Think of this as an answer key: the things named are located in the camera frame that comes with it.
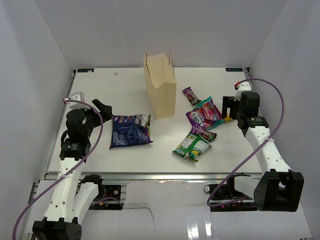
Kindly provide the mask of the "yellow snack packet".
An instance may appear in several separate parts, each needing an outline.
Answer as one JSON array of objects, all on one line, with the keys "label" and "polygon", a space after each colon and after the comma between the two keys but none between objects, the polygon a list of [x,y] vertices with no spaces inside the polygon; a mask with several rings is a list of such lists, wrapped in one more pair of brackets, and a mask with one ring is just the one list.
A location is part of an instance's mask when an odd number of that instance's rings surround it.
[{"label": "yellow snack packet", "polygon": [[227,114],[226,117],[224,118],[225,122],[230,122],[232,120],[232,118],[230,118],[230,115]]}]

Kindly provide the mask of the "teal red candy bag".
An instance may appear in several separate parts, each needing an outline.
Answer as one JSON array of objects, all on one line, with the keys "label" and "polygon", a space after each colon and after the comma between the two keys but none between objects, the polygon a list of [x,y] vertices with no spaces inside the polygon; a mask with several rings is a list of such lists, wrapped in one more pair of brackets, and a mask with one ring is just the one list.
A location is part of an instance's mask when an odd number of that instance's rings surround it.
[{"label": "teal red candy bag", "polygon": [[201,101],[193,110],[203,112],[208,119],[213,119],[213,129],[225,122],[211,96]]}]

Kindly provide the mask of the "dark blue snack bag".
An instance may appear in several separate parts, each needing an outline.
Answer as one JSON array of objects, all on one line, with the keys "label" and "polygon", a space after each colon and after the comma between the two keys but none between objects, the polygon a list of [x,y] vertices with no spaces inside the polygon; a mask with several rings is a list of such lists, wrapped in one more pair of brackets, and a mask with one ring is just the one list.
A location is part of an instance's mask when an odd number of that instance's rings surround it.
[{"label": "dark blue snack bag", "polygon": [[133,147],[150,144],[151,115],[113,115],[109,148]]}]

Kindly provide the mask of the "purple fox candy bag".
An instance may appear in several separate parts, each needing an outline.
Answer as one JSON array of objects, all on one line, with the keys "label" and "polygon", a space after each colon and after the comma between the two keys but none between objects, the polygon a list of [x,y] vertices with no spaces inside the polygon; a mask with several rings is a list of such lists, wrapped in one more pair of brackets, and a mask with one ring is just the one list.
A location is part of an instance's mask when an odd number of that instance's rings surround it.
[{"label": "purple fox candy bag", "polygon": [[185,115],[192,126],[199,125],[206,130],[214,128],[214,120],[207,118],[202,111],[192,110]]}]

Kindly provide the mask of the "purple m&m bag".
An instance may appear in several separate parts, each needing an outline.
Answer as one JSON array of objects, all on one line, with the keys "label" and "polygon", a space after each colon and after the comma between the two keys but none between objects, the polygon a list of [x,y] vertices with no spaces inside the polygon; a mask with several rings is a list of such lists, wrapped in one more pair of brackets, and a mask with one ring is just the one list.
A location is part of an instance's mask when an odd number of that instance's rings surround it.
[{"label": "purple m&m bag", "polygon": [[217,138],[216,133],[211,132],[211,131],[207,131],[203,127],[201,127],[200,125],[194,125],[191,128],[191,132],[193,134],[199,135],[204,140],[206,140],[208,143],[212,142],[213,140],[215,140]]}]

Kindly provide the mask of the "purple m&m bar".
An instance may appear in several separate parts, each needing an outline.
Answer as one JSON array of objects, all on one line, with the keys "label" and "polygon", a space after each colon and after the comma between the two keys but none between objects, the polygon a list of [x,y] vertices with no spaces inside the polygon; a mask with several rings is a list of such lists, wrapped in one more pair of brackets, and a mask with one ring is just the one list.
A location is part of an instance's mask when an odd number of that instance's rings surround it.
[{"label": "purple m&m bar", "polygon": [[187,97],[192,106],[195,106],[201,102],[201,100],[195,95],[190,86],[183,89],[182,93]]}]

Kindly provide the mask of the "green white snack bag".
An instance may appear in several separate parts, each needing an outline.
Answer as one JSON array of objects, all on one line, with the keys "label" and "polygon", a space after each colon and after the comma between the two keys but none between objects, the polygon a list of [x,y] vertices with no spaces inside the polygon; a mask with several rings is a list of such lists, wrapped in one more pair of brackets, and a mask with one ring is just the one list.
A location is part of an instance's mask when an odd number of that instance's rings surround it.
[{"label": "green white snack bag", "polygon": [[189,133],[183,141],[172,151],[185,159],[198,162],[198,158],[212,145],[199,134]]}]

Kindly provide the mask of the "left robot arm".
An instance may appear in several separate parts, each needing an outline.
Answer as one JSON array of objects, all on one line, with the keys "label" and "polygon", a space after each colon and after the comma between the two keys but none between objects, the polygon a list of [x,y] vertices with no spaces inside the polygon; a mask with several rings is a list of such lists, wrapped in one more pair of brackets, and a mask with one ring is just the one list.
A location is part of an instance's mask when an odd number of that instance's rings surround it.
[{"label": "left robot arm", "polygon": [[93,129],[102,128],[112,119],[112,107],[98,99],[92,104],[78,101],[84,108],[71,110],[66,115],[65,138],[61,140],[59,174],[48,189],[53,190],[49,206],[42,220],[35,221],[32,232],[38,240],[79,240],[81,223],[91,202],[105,196],[106,187],[99,175],[80,180],[86,160],[97,147],[91,144]]}]

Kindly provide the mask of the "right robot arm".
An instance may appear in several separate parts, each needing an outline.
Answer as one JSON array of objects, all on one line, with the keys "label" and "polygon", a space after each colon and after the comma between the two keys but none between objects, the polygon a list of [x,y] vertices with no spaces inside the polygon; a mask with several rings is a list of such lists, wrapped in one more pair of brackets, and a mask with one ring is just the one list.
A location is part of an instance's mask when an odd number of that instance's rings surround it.
[{"label": "right robot arm", "polygon": [[222,116],[237,120],[243,136],[250,143],[260,165],[260,180],[249,175],[235,175],[225,188],[226,195],[236,200],[243,194],[253,199],[259,211],[295,212],[298,209],[304,177],[294,172],[283,160],[266,119],[259,116],[260,96],[243,91],[238,96],[222,98]]}]

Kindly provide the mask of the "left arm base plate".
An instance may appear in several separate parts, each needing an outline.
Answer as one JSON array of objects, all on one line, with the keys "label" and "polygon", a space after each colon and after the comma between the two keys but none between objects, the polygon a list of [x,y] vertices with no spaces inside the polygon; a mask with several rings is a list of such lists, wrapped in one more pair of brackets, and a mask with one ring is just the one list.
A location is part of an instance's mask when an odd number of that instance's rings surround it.
[{"label": "left arm base plate", "polygon": [[105,185],[99,188],[98,195],[94,198],[93,203],[104,204],[107,201],[119,202],[121,200],[121,185]]}]

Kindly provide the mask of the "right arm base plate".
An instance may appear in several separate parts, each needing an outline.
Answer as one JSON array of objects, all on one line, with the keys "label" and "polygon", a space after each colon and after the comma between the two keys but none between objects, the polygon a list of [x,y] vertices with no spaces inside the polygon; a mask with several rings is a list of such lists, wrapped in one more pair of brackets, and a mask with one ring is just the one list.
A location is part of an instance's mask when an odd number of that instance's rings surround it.
[{"label": "right arm base plate", "polygon": [[254,201],[251,198],[235,190],[234,178],[235,177],[232,176],[223,183],[210,200],[210,204],[223,203],[221,206],[210,207],[212,213],[257,211]]}]

